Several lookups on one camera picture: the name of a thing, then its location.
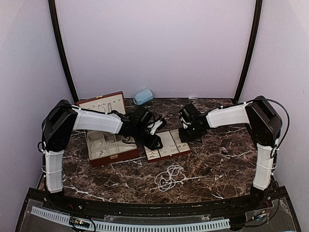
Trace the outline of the small red jewelry tray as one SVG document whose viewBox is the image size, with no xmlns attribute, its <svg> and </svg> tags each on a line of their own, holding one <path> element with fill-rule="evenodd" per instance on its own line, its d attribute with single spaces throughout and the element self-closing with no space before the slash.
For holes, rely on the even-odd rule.
<svg viewBox="0 0 309 232">
<path fill-rule="evenodd" d="M 178 130 L 169 130 L 158 133 L 161 138 L 163 148 L 159 150 L 145 149 L 148 163 L 167 160 L 174 157 L 191 153 L 188 143 L 182 143 Z"/>
</svg>

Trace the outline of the large red jewelry box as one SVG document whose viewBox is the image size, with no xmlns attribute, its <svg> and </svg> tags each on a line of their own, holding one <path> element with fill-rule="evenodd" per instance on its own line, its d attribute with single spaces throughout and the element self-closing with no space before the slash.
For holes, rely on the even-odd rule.
<svg viewBox="0 0 309 232">
<path fill-rule="evenodd" d="M 110 113 L 112 110 L 126 113 L 124 94 L 121 91 L 82 100 L 77 102 L 77 105 L 103 113 Z M 139 150 L 133 138 L 95 130 L 87 130 L 85 138 L 92 167 L 139 157 Z"/>
</svg>

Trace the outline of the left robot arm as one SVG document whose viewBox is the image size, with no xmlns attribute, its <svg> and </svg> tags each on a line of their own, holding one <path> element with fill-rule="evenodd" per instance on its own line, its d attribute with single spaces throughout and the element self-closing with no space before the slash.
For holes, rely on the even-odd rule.
<svg viewBox="0 0 309 232">
<path fill-rule="evenodd" d="M 38 150 L 42 153 L 42 171 L 45 174 L 44 189 L 49 203 L 58 211 L 69 204 L 64 197 L 62 183 L 63 155 L 72 131 L 101 131 L 133 138 L 150 150 L 163 148 L 156 130 L 163 127 L 163 120 L 144 107 L 133 113 L 122 114 L 116 110 L 109 113 L 83 109 L 60 100 L 42 122 L 42 139 Z"/>
</svg>

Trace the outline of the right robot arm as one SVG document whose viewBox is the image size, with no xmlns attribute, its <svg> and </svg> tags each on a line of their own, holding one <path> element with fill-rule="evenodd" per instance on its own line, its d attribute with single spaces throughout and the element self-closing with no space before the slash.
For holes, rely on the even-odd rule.
<svg viewBox="0 0 309 232">
<path fill-rule="evenodd" d="M 281 134 L 282 118 L 272 107 L 274 101 L 258 96 L 253 100 L 231 106 L 221 106 L 202 113 L 193 104 L 180 110 L 180 140 L 183 143 L 202 141 L 207 130 L 234 124 L 246 124 L 257 149 L 253 184 L 246 205 L 256 210 L 265 202 L 267 188 L 277 165 L 277 152 L 285 138 Z"/>
</svg>

